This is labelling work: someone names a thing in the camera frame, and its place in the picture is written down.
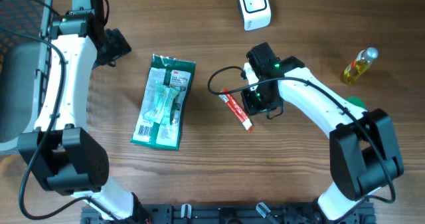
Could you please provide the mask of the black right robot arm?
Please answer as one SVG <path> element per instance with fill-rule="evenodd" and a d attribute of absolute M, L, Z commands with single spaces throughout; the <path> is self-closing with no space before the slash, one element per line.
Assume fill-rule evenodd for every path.
<path fill-rule="evenodd" d="M 368 111 L 343 99 L 312 75 L 294 56 L 277 57 L 268 43 L 248 51 L 241 74 L 249 87 L 241 92 L 249 115 L 284 111 L 286 102 L 300 109 L 329 139 L 327 191 L 315 201 L 316 222 L 337 223 L 352 214 L 375 191 L 404 173 L 404 164 L 390 116 Z"/>

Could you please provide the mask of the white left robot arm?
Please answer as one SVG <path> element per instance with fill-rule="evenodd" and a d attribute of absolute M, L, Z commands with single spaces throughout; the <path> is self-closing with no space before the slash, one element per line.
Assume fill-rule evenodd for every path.
<path fill-rule="evenodd" d="M 52 49 L 46 96 L 33 131 L 17 147 L 45 191 L 85 201 L 103 221 L 149 223 L 137 196 L 109 174 L 105 149 L 89 134 L 87 101 L 93 68 L 115 66 L 130 52 L 117 29 L 107 29 L 108 0 L 72 0 L 72 8 L 48 26 Z"/>

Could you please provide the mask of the yellow liquid bottle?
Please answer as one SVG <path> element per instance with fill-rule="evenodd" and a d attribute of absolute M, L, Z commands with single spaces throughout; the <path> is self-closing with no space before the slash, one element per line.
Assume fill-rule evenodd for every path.
<path fill-rule="evenodd" d="M 341 73 L 340 81 L 353 84 L 378 58 L 379 52 L 374 47 L 362 50 L 357 57 Z"/>

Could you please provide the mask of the green 3M package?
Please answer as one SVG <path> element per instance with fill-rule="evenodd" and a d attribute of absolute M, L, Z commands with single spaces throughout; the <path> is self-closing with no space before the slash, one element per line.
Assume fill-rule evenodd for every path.
<path fill-rule="evenodd" d="M 196 62 L 153 55 L 131 143 L 178 150 Z"/>

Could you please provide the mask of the green lid jar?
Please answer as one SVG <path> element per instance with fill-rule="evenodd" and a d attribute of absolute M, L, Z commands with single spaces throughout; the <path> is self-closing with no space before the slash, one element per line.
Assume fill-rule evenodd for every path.
<path fill-rule="evenodd" d="M 365 103 L 360 98 L 357 98 L 355 96 L 350 96 L 346 98 L 346 101 L 365 110 L 367 109 Z"/>

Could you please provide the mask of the red Nescafe sachet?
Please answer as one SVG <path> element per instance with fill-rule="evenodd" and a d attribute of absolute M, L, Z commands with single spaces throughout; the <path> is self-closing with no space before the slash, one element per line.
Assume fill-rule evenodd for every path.
<path fill-rule="evenodd" d="M 220 94 L 219 97 L 224 101 L 224 103 L 232 110 L 234 115 L 238 118 L 240 123 L 244 126 L 247 132 L 251 132 L 253 129 L 253 124 L 242 107 L 237 103 L 236 99 L 232 94 Z"/>

